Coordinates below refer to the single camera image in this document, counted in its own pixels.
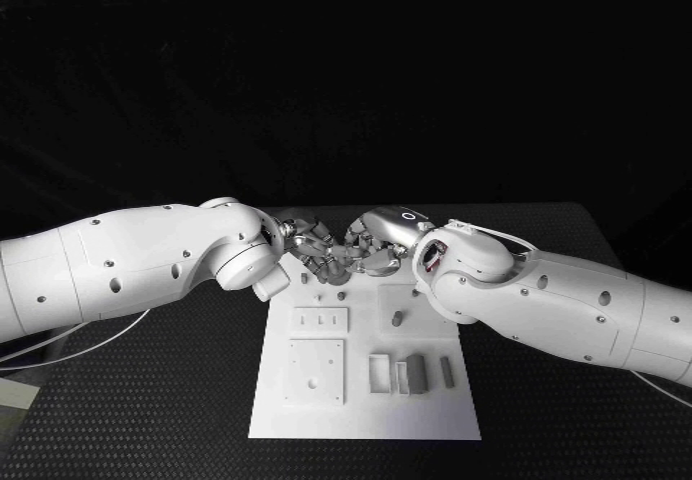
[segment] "robotic hand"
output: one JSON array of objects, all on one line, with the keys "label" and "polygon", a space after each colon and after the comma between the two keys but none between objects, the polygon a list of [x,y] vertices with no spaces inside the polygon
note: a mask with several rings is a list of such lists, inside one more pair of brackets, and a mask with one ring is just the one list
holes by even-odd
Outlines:
[{"label": "robotic hand", "polygon": [[320,282],[345,283],[319,219],[296,209],[280,217],[225,197],[118,210],[0,242],[0,342],[141,312],[212,278],[223,290],[252,285],[267,301],[290,284],[285,251]]},{"label": "robotic hand", "polygon": [[[520,245],[519,253],[494,237]],[[345,248],[360,252],[349,270],[372,276],[394,274],[412,257],[415,289],[444,318],[481,320],[558,357],[692,386],[689,292],[458,220],[435,228],[402,207],[362,215]]]}]

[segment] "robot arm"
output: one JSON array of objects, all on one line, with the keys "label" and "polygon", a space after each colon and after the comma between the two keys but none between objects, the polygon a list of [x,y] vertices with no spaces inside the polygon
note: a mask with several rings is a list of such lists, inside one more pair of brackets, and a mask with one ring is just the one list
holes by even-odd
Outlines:
[{"label": "robot arm", "polygon": [[118,210],[0,242],[0,342],[141,312],[212,278],[225,290],[252,285],[267,301],[290,284],[287,244],[316,222],[285,220],[226,197]]},{"label": "robot arm", "polygon": [[[350,269],[370,273],[375,255],[412,255],[415,288],[447,319],[481,320],[558,357],[692,386],[692,294],[565,255],[515,255],[481,230],[457,220],[434,228],[412,210],[381,207],[349,230],[370,250]],[[386,247],[373,252],[363,237]]]}]

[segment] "table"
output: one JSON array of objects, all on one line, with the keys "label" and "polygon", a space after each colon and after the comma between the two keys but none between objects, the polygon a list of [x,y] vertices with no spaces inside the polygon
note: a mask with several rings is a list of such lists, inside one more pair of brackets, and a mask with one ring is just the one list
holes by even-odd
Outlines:
[{"label": "table", "polygon": [[[435,224],[458,218],[620,266],[574,203],[407,206]],[[370,208],[313,210],[340,237]],[[481,442],[248,439],[267,309],[249,289],[206,282],[117,341],[59,364],[3,478],[692,477],[692,410],[629,372],[543,354],[480,322],[460,326],[460,337]],[[79,330],[65,353],[133,318]]]}]

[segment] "white platform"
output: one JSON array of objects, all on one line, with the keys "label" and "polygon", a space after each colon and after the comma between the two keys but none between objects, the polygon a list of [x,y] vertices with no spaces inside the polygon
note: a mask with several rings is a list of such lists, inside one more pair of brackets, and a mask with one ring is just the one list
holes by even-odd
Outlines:
[{"label": "white platform", "polygon": [[[321,285],[314,278],[307,285],[301,284],[304,267],[300,262],[285,256],[281,264],[293,283],[271,300],[248,437],[480,440],[460,342],[454,334],[450,336],[457,326],[443,324],[444,319],[427,306],[422,294],[411,297],[414,277],[409,262],[404,262],[404,267],[391,277],[355,274],[342,287]],[[399,287],[379,289],[382,285]],[[396,300],[398,294],[392,293],[399,289],[408,294]],[[336,297],[340,291],[346,293],[345,301]],[[316,295],[320,295],[320,304],[316,304]],[[294,309],[303,307],[346,307],[347,332],[324,331],[308,337],[291,334]],[[385,321],[391,322],[392,309],[404,312],[402,325],[392,327],[394,330]],[[427,335],[432,337],[422,338],[415,332],[425,322],[431,325]],[[343,395],[339,401],[334,396],[332,404],[311,402],[308,405],[293,405],[285,401],[285,392],[317,378],[317,374],[308,372],[310,379],[306,377],[301,383],[290,366],[290,340],[306,338],[343,341]],[[404,361],[414,353],[425,357],[430,391],[422,395],[401,395],[395,362]],[[389,355],[389,394],[370,393],[370,354]],[[444,386],[443,356],[450,358],[451,363],[451,389]],[[314,391],[319,391],[321,384],[313,381],[310,390],[317,385]]]}]

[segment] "black background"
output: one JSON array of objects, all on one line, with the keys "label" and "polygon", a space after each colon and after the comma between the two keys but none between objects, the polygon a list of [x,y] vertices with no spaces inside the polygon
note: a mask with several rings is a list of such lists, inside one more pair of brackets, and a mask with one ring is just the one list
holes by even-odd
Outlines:
[{"label": "black background", "polygon": [[0,12],[0,238],[226,195],[572,201],[626,268],[692,288],[683,32],[66,4]]}]

